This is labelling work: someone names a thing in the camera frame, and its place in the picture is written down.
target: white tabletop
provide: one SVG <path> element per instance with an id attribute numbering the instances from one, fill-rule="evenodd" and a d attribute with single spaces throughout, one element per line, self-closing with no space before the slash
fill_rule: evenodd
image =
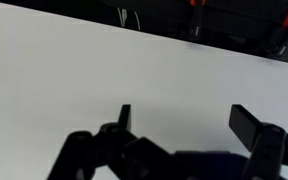
<path id="1" fill-rule="evenodd" d="M 231 105 L 288 130 L 288 64 L 0 4 L 0 180 L 46 179 L 70 132 L 124 103 L 132 132 L 169 152 L 248 155 Z"/>

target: black plastic part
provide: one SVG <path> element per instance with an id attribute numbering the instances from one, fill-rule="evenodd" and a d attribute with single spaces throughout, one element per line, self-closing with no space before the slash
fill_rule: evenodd
<path id="1" fill-rule="evenodd" d="M 91 133 L 85 131 L 70 134 L 48 180 L 91 179 L 95 173 L 95 167 L 87 166 L 84 161 L 91 139 Z"/>
<path id="2" fill-rule="evenodd" d="M 125 147 L 129 180 L 198 179 L 194 171 L 179 159 L 146 138 Z"/>
<path id="3" fill-rule="evenodd" d="M 124 154 L 124 148 L 129 143 L 136 141 L 137 138 L 130 132 L 122 129 L 119 132 L 111 134 L 114 147 L 119 152 L 114 161 L 108 164 L 109 168 L 119 179 L 126 179 L 127 176 L 127 163 Z"/>
<path id="4" fill-rule="evenodd" d="M 125 128 L 128 131 L 131 131 L 131 105 L 123 105 L 118 118 L 118 125 L 122 128 Z"/>
<path id="5" fill-rule="evenodd" d="M 286 133 L 277 126 L 263 128 L 247 163 L 243 180 L 278 180 L 284 155 Z"/>
<path id="6" fill-rule="evenodd" d="M 232 105 L 229 126 L 248 151 L 252 151 L 263 124 L 241 105 Z"/>
<path id="7" fill-rule="evenodd" d="M 193 167 L 202 180 L 241 180 L 247 158 L 225 151 L 177 151 L 175 157 Z"/>

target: cable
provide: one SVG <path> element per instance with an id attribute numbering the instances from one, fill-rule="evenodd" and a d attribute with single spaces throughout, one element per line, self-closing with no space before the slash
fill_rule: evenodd
<path id="1" fill-rule="evenodd" d="M 116 8 L 117 11 L 118 11 L 118 15 L 120 16 L 120 22 L 121 22 L 121 26 L 122 27 L 125 27 L 124 23 L 123 23 L 123 20 L 122 20 L 122 15 L 121 15 L 121 11 L 120 11 L 120 8 Z"/>
<path id="2" fill-rule="evenodd" d="M 135 17 L 136 17 L 138 30 L 141 31 L 140 20 L 138 19 L 137 13 L 135 11 L 134 11 L 134 14 L 135 14 Z"/>
<path id="3" fill-rule="evenodd" d="M 127 10 L 126 9 L 122 9 L 121 14 L 122 14 L 122 21 L 123 21 L 124 27 L 126 27 Z"/>

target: white surface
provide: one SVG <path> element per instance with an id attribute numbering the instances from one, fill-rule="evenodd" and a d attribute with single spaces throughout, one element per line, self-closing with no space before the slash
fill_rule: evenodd
<path id="1" fill-rule="evenodd" d="M 170 152 L 247 155 L 230 107 L 288 128 L 288 64 L 0 4 L 0 180 L 46 179 L 70 132 L 123 103 Z"/>

